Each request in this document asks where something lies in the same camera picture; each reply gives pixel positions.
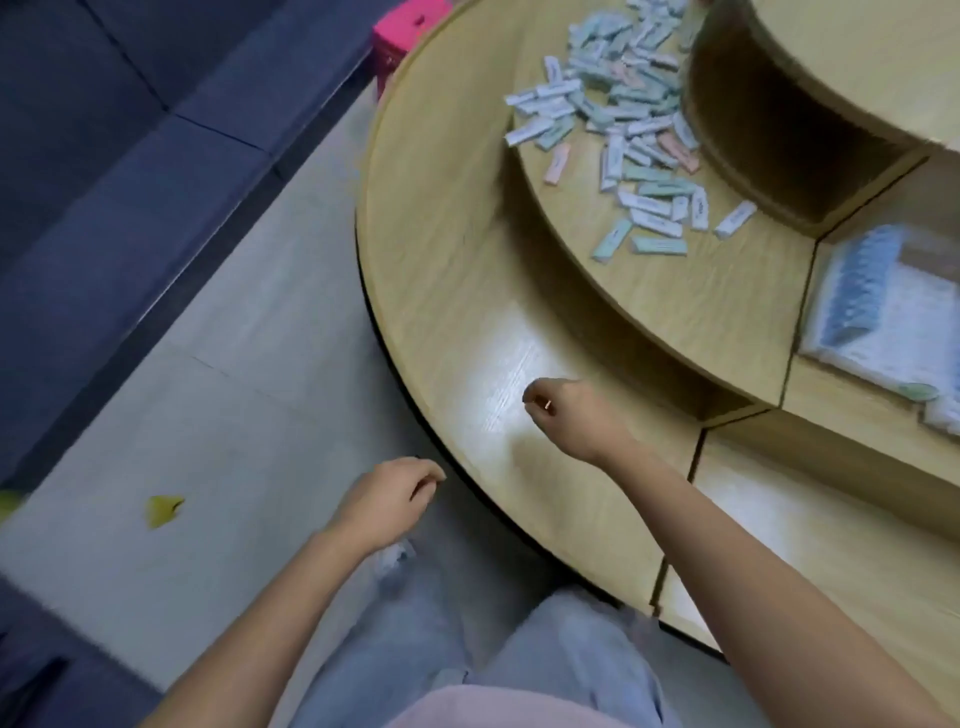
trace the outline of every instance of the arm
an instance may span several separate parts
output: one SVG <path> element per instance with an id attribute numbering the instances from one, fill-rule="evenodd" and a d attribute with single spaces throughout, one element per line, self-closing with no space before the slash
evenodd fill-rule
<path id="1" fill-rule="evenodd" d="M 401 458 L 361 477 L 253 604 L 174 683 L 143 728 L 260 728 L 270 722 L 333 596 L 368 555 L 398 541 L 444 480 Z"/>
<path id="2" fill-rule="evenodd" d="M 538 379 L 523 399 L 560 450 L 620 486 L 775 725 L 954 725 L 833 602 L 638 443 L 589 385 Z"/>

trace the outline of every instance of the pile of packets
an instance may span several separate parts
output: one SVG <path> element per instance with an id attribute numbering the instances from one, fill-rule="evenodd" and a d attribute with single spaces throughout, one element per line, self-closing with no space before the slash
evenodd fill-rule
<path id="1" fill-rule="evenodd" d="M 592 257 L 602 263 L 634 226 L 663 237 L 633 236 L 634 252 L 647 255 L 686 255 L 684 222 L 692 230 L 709 230 L 709 201 L 696 182 L 677 177 L 700 169 L 694 152 L 700 143 L 680 110 L 683 90 L 681 62 L 660 47 L 681 28 L 686 0 L 628 0 L 637 11 L 595 12 L 569 28 L 569 58 L 543 59 L 546 83 L 506 97 L 507 105 L 530 120 L 506 135 L 511 147 L 536 140 L 539 149 L 553 151 L 544 176 L 560 184 L 570 157 L 564 139 L 574 130 L 576 117 L 586 120 L 588 133 L 607 138 L 601 158 L 600 192 L 615 193 L 629 214 L 613 226 Z M 680 31 L 679 46 L 688 52 L 699 25 Z M 589 99 L 586 89 L 608 94 L 608 104 Z M 636 192 L 625 182 L 636 182 Z M 745 201 L 713 233 L 724 240 L 756 212 Z"/>

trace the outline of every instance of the forearm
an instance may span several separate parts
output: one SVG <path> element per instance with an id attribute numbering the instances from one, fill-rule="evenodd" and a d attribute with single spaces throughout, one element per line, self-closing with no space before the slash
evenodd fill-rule
<path id="1" fill-rule="evenodd" d="M 167 692 L 144 728 L 260 728 L 320 618 L 365 554 L 336 530 L 316 533 Z"/>
<path id="2" fill-rule="evenodd" d="M 603 467 L 779 728 L 952 725 L 873 638 L 652 451 L 631 444 Z"/>

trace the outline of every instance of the pink stool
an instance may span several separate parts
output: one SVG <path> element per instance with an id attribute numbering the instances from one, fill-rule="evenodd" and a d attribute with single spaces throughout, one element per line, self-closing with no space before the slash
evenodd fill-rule
<path id="1" fill-rule="evenodd" d="M 373 63 L 376 97 L 383 95 L 387 79 L 420 37 L 450 12 L 446 0 L 406 0 L 373 26 Z"/>

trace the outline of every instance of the light blue jeans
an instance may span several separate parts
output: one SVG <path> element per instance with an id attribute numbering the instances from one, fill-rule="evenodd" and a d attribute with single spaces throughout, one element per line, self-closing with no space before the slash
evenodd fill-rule
<path id="1" fill-rule="evenodd" d="M 431 690 L 485 685 L 553 695 L 634 728 L 680 728 L 616 611 L 560 590 L 473 672 L 463 625 L 439 570 L 405 558 L 317 673 L 293 728 L 383 728 Z"/>

